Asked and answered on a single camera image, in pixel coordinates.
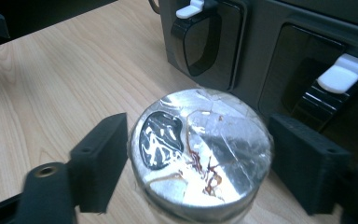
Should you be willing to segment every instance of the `shiny metal surface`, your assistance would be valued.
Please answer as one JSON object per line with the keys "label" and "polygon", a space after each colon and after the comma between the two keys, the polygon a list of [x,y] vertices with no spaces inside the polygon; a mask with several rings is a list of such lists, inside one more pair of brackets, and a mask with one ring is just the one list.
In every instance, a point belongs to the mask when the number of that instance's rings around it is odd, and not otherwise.
{"label": "shiny metal surface", "polygon": [[269,171],[272,139],[236,97],[179,91],[152,104],[131,131],[129,157],[146,199],[189,222],[244,215]]}

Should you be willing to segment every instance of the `white button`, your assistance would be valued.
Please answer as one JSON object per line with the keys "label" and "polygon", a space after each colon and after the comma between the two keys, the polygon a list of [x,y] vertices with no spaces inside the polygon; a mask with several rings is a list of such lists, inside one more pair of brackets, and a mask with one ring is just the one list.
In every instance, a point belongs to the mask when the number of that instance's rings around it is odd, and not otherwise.
{"label": "white button", "polygon": [[358,80],[358,58],[341,55],[333,66],[318,77],[318,84],[327,91],[341,94]]}
{"label": "white button", "polygon": [[188,19],[200,12],[204,5],[204,0],[191,0],[190,6],[181,8],[176,11],[176,16],[180,19]]}

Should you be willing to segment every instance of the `plastic wrap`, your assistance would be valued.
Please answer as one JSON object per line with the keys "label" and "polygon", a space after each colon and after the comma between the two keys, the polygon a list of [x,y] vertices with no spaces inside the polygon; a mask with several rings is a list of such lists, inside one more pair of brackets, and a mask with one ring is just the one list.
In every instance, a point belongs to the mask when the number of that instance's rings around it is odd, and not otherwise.
{"label": "plastic wrap", "polygon": [[238,98],[195,89],[148,107],[128,147],[140,189],[164,222],[235,223],[269,172],[273,141]]}

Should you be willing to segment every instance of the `wood grain surface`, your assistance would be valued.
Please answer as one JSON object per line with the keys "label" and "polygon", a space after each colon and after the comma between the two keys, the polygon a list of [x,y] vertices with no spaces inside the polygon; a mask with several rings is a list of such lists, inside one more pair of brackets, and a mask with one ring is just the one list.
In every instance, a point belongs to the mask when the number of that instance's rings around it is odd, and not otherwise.
{"label": "wood grain surface", "polygon": [[[159,15],[146,0],[120,0],[0,46],[0,201],[21,192],[32,168],[66,162],[101,119],[127,112],[129,128],[160,97],[196,87],[169,65]],[[243,223],[338,223],[309,217],[274,173]],[[131,163],[107,214],[79,223],[158,223]]]}

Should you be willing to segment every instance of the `black device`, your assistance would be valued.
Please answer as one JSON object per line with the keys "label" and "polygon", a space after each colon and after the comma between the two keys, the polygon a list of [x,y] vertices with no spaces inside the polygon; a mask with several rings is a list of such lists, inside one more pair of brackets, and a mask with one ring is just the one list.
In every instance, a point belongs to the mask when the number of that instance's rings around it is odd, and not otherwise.
{"label": "black device", "polygon": [[308,214],[340,203],[342,222],[358,221],[358,81],[338,91],[323,79],[345,82],[339,69],[358,66],[358,1],[158,3],[168,62],[265,118],[272,167]]}

